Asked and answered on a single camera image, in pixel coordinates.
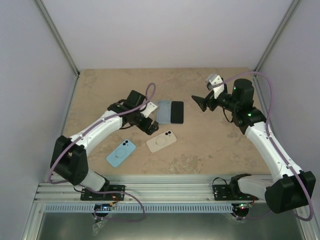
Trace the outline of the light blue phone case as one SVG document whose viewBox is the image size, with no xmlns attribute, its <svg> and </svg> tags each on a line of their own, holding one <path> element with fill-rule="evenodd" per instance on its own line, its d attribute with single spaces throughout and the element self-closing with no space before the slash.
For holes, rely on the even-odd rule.
<svg viewBox="0 0 320 240">
<path fill-rule="evenodd" d="M 160 100 L 157 102 L 157 105 L 156 121 L 159 124 L 169 124 L 171 122 L 171 101 Z"/>
</svg>

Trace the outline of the beige phone case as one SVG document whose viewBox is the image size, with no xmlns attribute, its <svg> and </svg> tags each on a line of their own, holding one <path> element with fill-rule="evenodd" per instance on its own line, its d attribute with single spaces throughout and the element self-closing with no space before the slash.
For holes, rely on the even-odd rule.
<svg viewBox="0 0 320 240">
<path fill-rule="evenodd" d="M 146 145 L 151 153 L 155 153 L 165 147 L 168 147 L 176 141 L 177 137 L 175 136 L 175 134 L 171 130 L 168 130 L 147 140 Z"/>
</svg>

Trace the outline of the black smartphone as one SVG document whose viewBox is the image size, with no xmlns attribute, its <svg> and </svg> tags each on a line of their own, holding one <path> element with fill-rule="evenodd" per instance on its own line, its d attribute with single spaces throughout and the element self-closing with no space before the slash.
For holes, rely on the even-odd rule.
<svg viewBox="0 0 320 240">
<path fill-rule="evenodd" d="M 183 101 L 171 102 L 170 122 L 172 124 L 184 123 L 184 102 Z"/>
</svg>

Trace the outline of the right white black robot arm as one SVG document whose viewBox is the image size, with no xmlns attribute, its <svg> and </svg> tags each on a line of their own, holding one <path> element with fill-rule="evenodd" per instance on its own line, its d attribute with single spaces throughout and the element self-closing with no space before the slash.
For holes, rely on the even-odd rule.
<svg viewBox="0 0 320 240">
<path fill-rule="evenodd" d="M 266 201 L 275 214 L 311 206 L 316 177 L 311 171 L 303 171 L 271 133 L 265 115 L 254 107 L 252 82 L 236 79 L 231 93 L 219 76 L 206 80 L 206 86 L 210 91 L 206 97 L 193 95 L 192 99 L 203 112 L 214 111 L 217 107 L 231 112 L 231 123 L 253 143 L 272 176 L 271 183 L 248 173 L 232 177 L 229 184 L 231 197 L 236 200 L 246 195 L 257 197 Z"/>
</svg>

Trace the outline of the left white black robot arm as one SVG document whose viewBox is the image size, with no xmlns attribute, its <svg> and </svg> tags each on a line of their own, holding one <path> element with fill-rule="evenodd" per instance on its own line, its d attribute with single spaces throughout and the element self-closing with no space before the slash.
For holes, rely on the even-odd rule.
<svg viewBox="0 0 320 240">
<path fill-rule="evenodd" d="M 99 200 L 107 198 L 110 182 L 89 168 L 89 154 L 102 140 L 126 124 L 152 135 L 159 129 L 159 124 L 150 118 L 157 108 L 145 95 L 132 90 L 126 99 L 111 104 L 98 120 L 84 130 L 70 137 L 61 135 L 56 140 L 50 173 L 62 177 L 63 183 L 90 189 Z"/>
</svg>

